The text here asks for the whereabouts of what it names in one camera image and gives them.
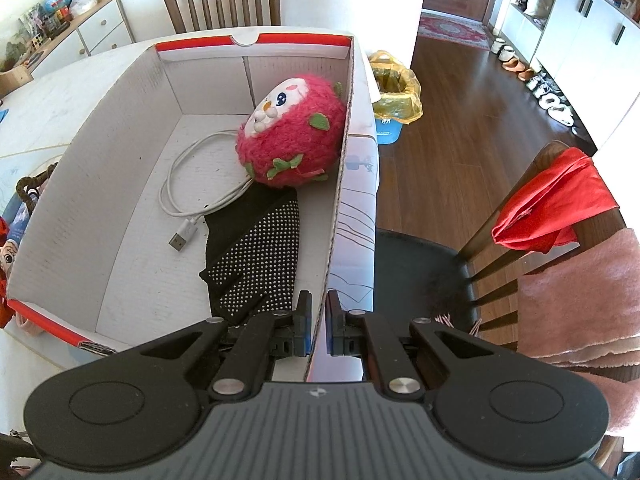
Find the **pink strawberry plush toy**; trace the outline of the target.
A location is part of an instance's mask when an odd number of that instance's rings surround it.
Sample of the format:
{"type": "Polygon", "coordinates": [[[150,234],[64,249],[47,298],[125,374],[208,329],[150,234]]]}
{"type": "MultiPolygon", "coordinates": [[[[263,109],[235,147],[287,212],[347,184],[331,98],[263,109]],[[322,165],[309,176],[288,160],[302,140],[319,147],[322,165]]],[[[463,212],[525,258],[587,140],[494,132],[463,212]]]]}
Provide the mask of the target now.
{"type": "Polygon", "coordinates": [[[297,188],[324,181],[341,155],[343,87],[316,75],[285,79],[239,128],[236,154],[256,182],[297,188]]]}

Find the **red cloth on chair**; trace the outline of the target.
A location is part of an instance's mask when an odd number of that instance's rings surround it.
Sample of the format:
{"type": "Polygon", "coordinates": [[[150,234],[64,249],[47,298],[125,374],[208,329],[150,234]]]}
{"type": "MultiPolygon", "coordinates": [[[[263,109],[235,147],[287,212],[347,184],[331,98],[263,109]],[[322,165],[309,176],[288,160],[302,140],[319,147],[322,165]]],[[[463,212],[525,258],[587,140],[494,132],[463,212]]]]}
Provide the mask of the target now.
{"type": "Polygon", "coordinates": [[[574,224],[618,206],[588,155],[568,148],[506,202],[492,240],[521,252],[543,252],[577,240],[574,224]]]}

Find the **row of shoes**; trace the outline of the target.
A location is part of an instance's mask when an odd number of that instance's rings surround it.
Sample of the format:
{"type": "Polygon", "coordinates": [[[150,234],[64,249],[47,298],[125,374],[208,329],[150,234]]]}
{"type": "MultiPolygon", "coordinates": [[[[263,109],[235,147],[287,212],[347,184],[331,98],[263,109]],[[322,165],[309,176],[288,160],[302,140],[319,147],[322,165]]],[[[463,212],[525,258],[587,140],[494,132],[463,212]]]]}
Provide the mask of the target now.
{"type": "Polygon", "coordinates": [[[506,72],[515,75],[524,84],[538,106],[554,122],[566,127],[573,136],[580,135],[574,108],[550,75],[527,65],[503,38],[492,40],[489,52],[495,55],[506,72]]]}

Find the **black dotted glove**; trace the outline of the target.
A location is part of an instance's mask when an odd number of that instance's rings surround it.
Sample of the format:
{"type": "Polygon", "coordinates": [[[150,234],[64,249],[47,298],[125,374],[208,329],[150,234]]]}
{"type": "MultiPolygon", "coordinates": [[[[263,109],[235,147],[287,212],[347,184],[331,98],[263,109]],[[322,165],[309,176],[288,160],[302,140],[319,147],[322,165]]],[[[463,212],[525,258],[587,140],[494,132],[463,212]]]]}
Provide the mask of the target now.
{"type": "Polygon", "coordinates": [[[213,315],[238,326],[254,314],[292,308],[300,223],[295,188],[254,183],[205,223],[200,278],[213,315]]]}

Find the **pink towel on chair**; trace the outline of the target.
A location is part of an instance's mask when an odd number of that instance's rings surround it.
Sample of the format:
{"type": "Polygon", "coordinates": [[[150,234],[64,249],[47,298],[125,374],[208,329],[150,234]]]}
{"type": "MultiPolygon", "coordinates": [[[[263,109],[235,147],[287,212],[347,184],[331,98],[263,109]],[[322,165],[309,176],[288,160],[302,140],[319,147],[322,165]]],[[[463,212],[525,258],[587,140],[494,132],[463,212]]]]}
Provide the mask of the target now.
{"type": "Polygon", "coordinates": [[[558,367],[579,367],[608,401],[606,433],[638,437],[638,380],[587,372],[639,364],[639,242],[632,229],[518,280],[518,351],[558,367]]]}

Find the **cardboard box on sideboard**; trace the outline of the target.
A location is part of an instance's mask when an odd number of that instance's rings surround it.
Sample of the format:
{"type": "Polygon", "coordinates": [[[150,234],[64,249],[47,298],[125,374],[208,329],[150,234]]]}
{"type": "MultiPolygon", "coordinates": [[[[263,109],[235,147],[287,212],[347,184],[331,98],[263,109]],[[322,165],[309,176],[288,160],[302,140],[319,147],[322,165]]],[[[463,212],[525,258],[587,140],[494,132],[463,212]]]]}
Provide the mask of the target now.
{"type": "Polygon", "coordinates": [[[8,96],[14,90],[32,81],[32,74],[24,65],[17,65],[0,74],[0,99],[8,96]]]}

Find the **red cardboard shoe box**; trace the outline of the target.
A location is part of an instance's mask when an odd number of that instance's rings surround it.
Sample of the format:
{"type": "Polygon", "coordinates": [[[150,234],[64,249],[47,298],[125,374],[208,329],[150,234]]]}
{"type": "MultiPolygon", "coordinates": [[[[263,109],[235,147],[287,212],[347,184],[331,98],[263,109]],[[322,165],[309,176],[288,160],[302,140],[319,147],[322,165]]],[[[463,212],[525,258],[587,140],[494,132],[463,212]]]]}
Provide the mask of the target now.
{"type": "Polygon", "coordinates": [[[373,306],[378,144],[370,67],[356,40],[300,28],[244,28],[138,42],[57,70],[11,93],[1,124],[1,194],[55,163],[29,223],[8,296],[43,332],[10,324],[3,337],[64,370],[90,344],[124,350],[209,312],[208,231],[185,248],[158,192],[169,181],[185,211],[216,202],[245,178],[234,135],[279,82],[317,74],[343,87],[340,163],[298,192],[297,289],[346,309],[373,306]]]}

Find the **blue tissue pack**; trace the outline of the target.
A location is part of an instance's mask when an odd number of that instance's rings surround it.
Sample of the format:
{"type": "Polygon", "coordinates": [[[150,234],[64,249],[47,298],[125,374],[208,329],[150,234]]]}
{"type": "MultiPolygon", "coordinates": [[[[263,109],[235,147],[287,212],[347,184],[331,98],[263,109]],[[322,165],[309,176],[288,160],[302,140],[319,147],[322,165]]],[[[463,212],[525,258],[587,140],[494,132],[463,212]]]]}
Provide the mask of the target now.
{"type": "Polygon", "coordinates": [[[20,246],[28,226],[30,213],[26,204],[16,194],[11,197],[6,205],[2,218],[9,227],[6,240],[16,246],[20,246]]]}

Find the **red patterned doormat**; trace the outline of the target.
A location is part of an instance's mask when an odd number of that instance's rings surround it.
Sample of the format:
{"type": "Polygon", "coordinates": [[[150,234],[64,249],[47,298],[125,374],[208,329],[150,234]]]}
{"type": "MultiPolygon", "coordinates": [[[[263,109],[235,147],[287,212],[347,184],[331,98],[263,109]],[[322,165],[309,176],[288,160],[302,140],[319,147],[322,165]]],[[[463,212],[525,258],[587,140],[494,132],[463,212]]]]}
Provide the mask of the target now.
{"type": "Polygon", "coordinates": [[[488,51],[491,39],[481,22],[461,16],[423,10],[418,33],[420,37],[462,44],[488,51]]]}

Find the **white wooden sideboard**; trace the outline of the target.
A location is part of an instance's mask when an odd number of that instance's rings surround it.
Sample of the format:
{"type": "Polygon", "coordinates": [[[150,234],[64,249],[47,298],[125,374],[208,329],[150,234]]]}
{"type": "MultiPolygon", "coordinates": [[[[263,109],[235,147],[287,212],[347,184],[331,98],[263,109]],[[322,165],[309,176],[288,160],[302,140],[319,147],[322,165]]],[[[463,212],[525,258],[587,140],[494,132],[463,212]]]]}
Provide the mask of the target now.
{"type": "Polygon", "coordinates": [[[104,52],[128,46],[134,36],[120,0],[96,0],[96,5],[77,18],[53,40],[36,50],[39,58],[24,65],[32,80],[104,52]]]}

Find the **wooden chair beside table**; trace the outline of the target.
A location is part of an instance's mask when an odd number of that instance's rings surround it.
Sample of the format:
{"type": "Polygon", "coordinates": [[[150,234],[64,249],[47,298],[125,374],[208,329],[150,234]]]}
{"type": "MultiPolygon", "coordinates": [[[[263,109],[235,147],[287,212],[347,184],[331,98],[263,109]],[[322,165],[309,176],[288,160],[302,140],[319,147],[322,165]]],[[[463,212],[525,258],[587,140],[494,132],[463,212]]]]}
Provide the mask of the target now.
{"type": "MultiPolygon", "coordinates": [[[[628,228],[617,206],[574,224],[577,240],[555,246],[546,254],[509,249],[492,240],[491,229],[506,202],[568,148],[559,141],[545,145],[512,191],[460,249],[378,230],[373,305],[396,333],[407,336],[409,322],[419,316],[481,337],[509,327],[515,330],[511,344],[518,350],[518,280],[544,272],[628,228]]],[[[587,372],[621,382],[639,381],[639,364],[590,368],[587,372]]]]}

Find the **red scarf with doll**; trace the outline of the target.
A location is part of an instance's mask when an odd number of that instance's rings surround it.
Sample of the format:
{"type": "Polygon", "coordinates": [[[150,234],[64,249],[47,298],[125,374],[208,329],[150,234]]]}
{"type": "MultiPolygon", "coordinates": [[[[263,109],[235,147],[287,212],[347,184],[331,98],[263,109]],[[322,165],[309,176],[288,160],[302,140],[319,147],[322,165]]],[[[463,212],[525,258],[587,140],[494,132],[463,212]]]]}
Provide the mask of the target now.
{"type": "Polygon", "coordinates": [[[17,254],[18,244],[15,240],[9,239],[9,225],[0,219],[1,224],[1,281],[0,281],[0,327],[5,328],[6,324],[13,318],[14,311],[6,303],[6,289],[8,288],[8,279],[11,273],[15,256],[17,254]]]}

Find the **yellow bag trash bin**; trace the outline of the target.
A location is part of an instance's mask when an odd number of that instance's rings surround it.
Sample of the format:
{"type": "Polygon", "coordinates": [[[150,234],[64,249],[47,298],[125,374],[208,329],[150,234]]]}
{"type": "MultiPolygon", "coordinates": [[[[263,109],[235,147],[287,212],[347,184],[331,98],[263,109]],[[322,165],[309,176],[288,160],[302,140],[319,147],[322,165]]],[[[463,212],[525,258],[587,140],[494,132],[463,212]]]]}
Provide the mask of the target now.
{"type": "Polygon", "coordinates": [[[423,116],[422,88],[414,71],[386,51],[371,54],[369,63],[380,94],[372,104],[378,145],[390,145],[423,116]]]}

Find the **white wall cabinet unit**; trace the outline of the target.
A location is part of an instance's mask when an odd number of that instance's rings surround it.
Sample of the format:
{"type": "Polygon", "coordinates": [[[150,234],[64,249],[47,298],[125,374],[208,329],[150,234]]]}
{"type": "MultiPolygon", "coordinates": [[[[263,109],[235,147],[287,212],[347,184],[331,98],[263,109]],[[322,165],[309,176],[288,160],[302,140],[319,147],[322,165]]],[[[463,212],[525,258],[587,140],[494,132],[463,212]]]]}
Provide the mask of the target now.
{"type": "Polygon", "coordinates": [[[506,7],[501,32],[573,105],[603,158],[639,146],[639,25],[608,0],[554,0],[543,25],[506,7]]]}

